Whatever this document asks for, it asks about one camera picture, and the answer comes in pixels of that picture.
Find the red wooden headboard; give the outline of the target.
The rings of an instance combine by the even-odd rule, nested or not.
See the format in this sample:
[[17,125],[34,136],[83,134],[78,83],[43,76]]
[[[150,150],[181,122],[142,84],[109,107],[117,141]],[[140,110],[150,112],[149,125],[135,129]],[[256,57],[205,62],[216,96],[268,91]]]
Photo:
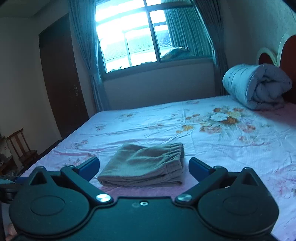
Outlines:
[[296,55],[295,30],[290,30],[281,38],[278,51],[274,53],[267,47],[261,48],[257,53],[257,64],[273,64],[282,69],[292,80],[292,88],[283,95],[287,102],[295,104],[295,55]]

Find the grey-brown fleece pants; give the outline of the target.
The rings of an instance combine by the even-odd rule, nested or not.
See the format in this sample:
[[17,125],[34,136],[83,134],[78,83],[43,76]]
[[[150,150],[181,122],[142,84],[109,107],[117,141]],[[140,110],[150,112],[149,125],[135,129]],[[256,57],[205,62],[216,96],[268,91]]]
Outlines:
[[110,159],[98,176],[103,186],[178,186],[183,183],[182,143],[152,147],[127,144]]

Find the right dark curtain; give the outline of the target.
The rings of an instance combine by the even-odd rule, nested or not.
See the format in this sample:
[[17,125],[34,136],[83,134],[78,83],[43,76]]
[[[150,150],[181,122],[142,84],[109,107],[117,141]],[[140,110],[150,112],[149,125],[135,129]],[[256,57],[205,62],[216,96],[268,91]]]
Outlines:
[[212,50],[215,94],[226,95],[227,91],[223,86],[222,79],[228,70],[228,63],[225,54],[224,25],[220,1],[194,1],[194,5],[203,22]]

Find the dark brown wooden door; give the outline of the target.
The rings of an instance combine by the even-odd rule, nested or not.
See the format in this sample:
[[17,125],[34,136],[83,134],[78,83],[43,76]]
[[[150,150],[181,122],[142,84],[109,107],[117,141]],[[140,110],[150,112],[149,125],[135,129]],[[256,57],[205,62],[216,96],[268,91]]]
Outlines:
[[50,106],[62,138],[88,119],[74,57],[69,15],[39,34],[43,78]]

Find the blue-grey curtain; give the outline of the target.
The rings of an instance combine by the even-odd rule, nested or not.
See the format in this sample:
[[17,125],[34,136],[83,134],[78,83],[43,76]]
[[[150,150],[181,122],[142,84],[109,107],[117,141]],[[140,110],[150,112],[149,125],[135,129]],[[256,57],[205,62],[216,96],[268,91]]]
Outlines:
[[92,84],[96,110],[109,110],[107,95],[98,64],[99,40],[96,32],[96,1],[71,0],[69,15],[84,64]]

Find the wooden chair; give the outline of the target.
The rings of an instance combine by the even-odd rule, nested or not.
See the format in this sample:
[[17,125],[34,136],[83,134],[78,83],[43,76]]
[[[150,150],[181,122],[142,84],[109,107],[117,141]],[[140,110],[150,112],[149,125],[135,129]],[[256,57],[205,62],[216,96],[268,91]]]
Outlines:
[[29,168],[35,161],[37,161],[39,157],[38,151],[29,147],[23,134],[23,128],[15,131],[10,136],[6,137],[6,139],[10,142],[18,160],[24,168]]

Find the bright glass window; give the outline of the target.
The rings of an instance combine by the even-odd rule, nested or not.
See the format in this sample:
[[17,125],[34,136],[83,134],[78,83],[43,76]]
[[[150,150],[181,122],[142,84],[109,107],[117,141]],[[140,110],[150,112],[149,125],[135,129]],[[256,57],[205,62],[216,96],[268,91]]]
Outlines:
[[95,20],[106,74],[212,55],[193,1],[97,1]]

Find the floral white bed sheet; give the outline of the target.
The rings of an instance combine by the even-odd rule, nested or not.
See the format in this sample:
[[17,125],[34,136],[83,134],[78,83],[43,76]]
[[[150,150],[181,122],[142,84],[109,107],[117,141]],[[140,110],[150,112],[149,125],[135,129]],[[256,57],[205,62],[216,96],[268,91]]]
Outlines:
[[97,156],[104,168],[125,144],[182,143],[195,157],[229,171],[255,170],[280,209],[273,235],[295,240],[295,105],[252,111],[230,96],[104,111],[41,158],[49,171]]

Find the rolled light blue quilt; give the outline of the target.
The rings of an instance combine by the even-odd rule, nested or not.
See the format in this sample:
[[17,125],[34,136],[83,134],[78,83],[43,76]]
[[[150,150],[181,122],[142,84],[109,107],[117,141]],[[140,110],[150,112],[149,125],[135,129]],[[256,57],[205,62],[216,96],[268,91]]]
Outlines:
[[279,109],[285,105],[283,94],[292,88],[292,80],[271,64],[240,64],[223,77],[227,92],[251,110]]

